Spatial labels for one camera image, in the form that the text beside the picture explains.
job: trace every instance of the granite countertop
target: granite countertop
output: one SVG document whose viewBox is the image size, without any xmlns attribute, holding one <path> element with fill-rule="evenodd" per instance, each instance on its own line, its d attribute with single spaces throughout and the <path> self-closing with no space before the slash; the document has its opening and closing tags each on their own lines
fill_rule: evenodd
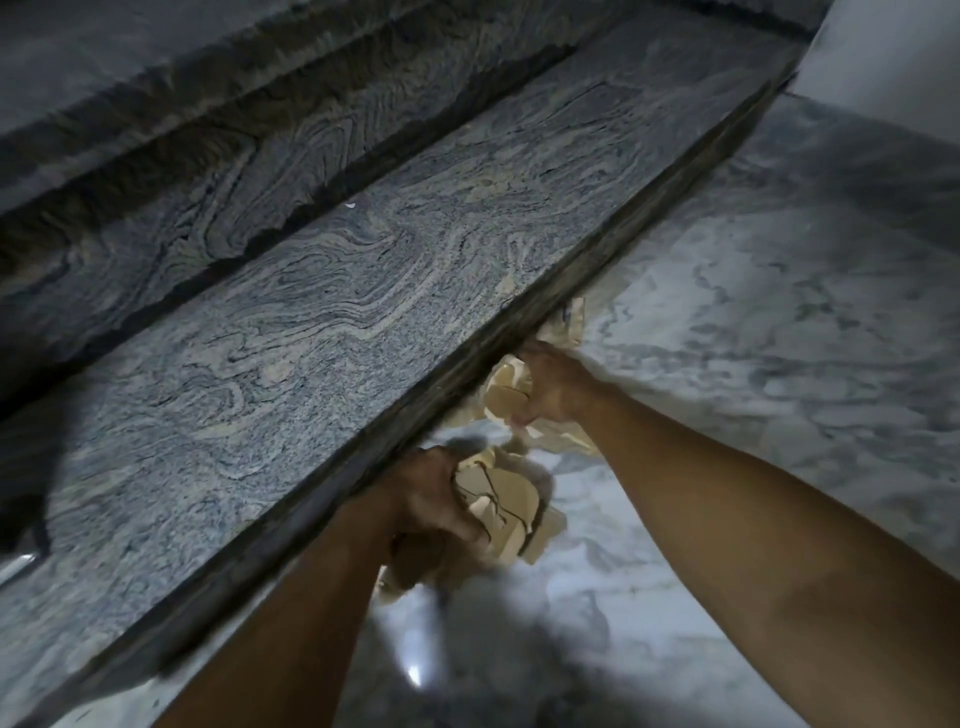
<svg viewBox="0 0 960 728">
<path fill-rule="evenodd" d="M 4 470 L 23 473 L 23 438 L 70 402 L 52 557 L 0 593 L 0 724 L 95 665 L 799 50 L 643 5 L 4 423 Z"/>
</svg>

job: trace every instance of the person's right hand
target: person's right hand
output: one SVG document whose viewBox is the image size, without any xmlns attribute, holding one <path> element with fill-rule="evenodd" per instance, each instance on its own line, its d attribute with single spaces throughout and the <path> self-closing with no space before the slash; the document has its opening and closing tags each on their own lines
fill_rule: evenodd
<svg viewBox="0 0 960 728">
<path fill-rule="evenodd" d="M 537 417 L 556 423 L 576 420 L 603 387 L 583 364 L 545 342 L 527 342 L 517 356 L 530 368 L 533 392 L 511 418 L 512 425 L 524 427 Z"/>
</svg>

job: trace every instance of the white marble surface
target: white marble surface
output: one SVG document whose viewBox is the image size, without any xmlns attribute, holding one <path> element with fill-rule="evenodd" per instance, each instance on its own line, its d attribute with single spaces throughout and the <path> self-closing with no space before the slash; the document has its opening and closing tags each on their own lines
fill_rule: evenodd
<svg viewBox="0 0 960 728">
<path fill-rule="evenodd" d="M 765 129 L 783 133 L 761 126 L 588 291 L 582 355 L 960 574 L 960 256 L 771 173 Z M 474 425 L 434 439 L 505 435 Z M 534 567 L 373 609 L 339 728 L 803 725 L 679 582 L 602 462 L 532 457 L 568 531 Z M 59 726 L 146 726 L 191 669 Z"/>
</svg>

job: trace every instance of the person's left hand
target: person's left hand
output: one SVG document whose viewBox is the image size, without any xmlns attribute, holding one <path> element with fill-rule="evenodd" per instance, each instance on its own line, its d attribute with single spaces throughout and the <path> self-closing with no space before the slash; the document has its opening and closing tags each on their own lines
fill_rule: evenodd
<svg viewBox="0 0 960 728">
<path fill-rule="evenodd" d="M 375 486 L 396 498 L 401 532 L 440 529 L 469 546 L 486 547 L 490 536 L 453 490 L 457 457 L 446 448 L 416 449 L 392 466 Z"/>
</svg>

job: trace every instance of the wall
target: wall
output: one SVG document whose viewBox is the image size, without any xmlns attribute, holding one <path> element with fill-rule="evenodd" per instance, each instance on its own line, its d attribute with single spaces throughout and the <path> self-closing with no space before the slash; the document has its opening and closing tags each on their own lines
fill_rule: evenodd
<svg viewBox="0 0 960 728">
<path fill-rule="evenodd" d="M 792 90 L 960 144 L 960 2 L 837 0 Z"/>
</svg>

